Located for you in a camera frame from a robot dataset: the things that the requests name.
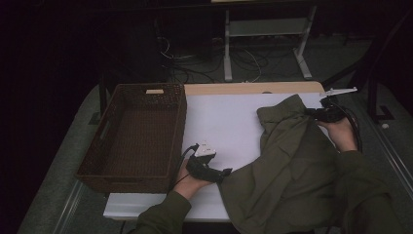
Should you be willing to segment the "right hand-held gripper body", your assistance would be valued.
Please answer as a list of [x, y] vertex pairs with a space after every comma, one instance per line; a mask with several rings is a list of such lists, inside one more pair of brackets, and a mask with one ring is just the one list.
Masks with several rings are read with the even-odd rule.
[[324, 93], [320, 93], [321, 108], [317, 108], [313, 114], [318, 121], [325, 123], [336, 123], [348, 117], [348, 113], [344, 107], [338, 103], [337, 97], [343, 94], [354, 93], [357, 91], [356, 87], [346, 89], [331, 88]]

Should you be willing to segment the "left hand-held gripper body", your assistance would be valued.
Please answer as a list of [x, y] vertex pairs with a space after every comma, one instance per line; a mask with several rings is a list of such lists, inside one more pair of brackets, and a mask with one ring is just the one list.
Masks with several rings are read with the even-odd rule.
[[209, 143], [206, 141], [197, 143], [195, 152], [188, 159], [186, 170], [193, 178], [212, 183], [221, 182], [225, 177], [225, 172], [209, 166], [209, 162], [215, 156], [216, 150]]

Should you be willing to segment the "olive green pants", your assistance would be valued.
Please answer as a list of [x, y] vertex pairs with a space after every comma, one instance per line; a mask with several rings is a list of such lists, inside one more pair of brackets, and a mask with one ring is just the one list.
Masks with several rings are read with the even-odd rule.
[[218, 185], [242, 234], [288, 234], [326, 226], [334, 209], [337, 150], [302, 99], [260, 107], [260, 156]]

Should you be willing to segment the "brown woven basket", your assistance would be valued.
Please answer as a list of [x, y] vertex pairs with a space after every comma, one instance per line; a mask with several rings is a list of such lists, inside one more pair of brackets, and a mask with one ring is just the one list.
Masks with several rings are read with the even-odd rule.
[[76, 173], [101, 193], [166, 193], [181, 164], [187, 101], [181, 84], [122, 84]]

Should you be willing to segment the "person's left hand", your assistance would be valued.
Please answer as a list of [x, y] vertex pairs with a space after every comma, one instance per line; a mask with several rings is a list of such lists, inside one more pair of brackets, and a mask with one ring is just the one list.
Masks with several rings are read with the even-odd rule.
[[209, 181], [193, 178], [186, 169], [188, 160], [185, 159], [177, 176], [173, 191], [190, 200], [200, 189], [210, 185]]

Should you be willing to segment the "person's right hand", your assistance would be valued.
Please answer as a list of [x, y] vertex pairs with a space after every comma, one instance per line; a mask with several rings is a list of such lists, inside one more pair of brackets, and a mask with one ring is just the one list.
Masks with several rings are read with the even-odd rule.
[[327, 129], [330, 139], [339, 152], [357, 150], [357, 141], [348, 119], [342, 119], [336, 123], [317, 121], [317, 124]]

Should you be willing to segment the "dark metal stand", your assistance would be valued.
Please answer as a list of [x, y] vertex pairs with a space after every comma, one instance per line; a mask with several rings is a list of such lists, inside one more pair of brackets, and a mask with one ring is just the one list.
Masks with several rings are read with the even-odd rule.
[[378, 123], [391, 120], [393, 115], [381, 106], [377, 113], [378, 85], [383, 84], [413, 116], [413, 6], [397, 13], [393, 23], [372, 41], [367, 52], [355, 63], [323, 81], [330, 87], [347, 74], [354, 76], [348, 87], [362, 90], [367, 85], [367, 113]]

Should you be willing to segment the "white metal stand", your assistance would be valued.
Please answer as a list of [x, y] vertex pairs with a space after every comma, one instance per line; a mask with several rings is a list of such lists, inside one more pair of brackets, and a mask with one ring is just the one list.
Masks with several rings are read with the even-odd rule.
[[293, 19], [252, 19], [252, 20], [231, 20], [230, 11], [225, 12], [225, 34], [224, 34], [224, 56], [223, 69], [224, 81], [232, 82], [232, 63], [230, 57], [230, 39], [234, 37], [249, 36], [282, 36], [299, 35], [300, 42], [293, 49], [295, 60], [300, 68], [305, 80], [313, 78], [311, 71], [304, 59], [304, 50], [310, 36], [314, 17], [317, 11], [316, 6], [312, 6], [309, 14], [305, 18]]

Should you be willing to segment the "black metal table leg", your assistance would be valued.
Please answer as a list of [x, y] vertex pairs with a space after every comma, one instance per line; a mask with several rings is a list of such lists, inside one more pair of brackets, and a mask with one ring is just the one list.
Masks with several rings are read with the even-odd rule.
[[107, 87], [106, 87], [106, 78], [104, 75], [101, 75], [98, 82], [99, 89], [99, 107], [100, 115], [103, 115], [107, 107]]

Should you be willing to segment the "grey metal rail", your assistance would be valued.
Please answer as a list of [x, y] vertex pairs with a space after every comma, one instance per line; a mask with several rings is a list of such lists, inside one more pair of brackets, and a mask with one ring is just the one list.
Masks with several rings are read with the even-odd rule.
[[380, 145], [391, 164], [398, 180], [403, 185], [408, 196], [413, 201], [413, 174], [409, 171], [406, 164], [403, 162], [399, 154], [396, 152], [390, 140], [385, 136], [381, 129], [373, 129], [375, 136], [380, 141]]
[[63, 206], [63, 210], [57, 220], [53, 234], [66, 234], [68, 227], [75, 215], [79, 202], [85, 191], [85, 185], [76, 180], [66, 202]]

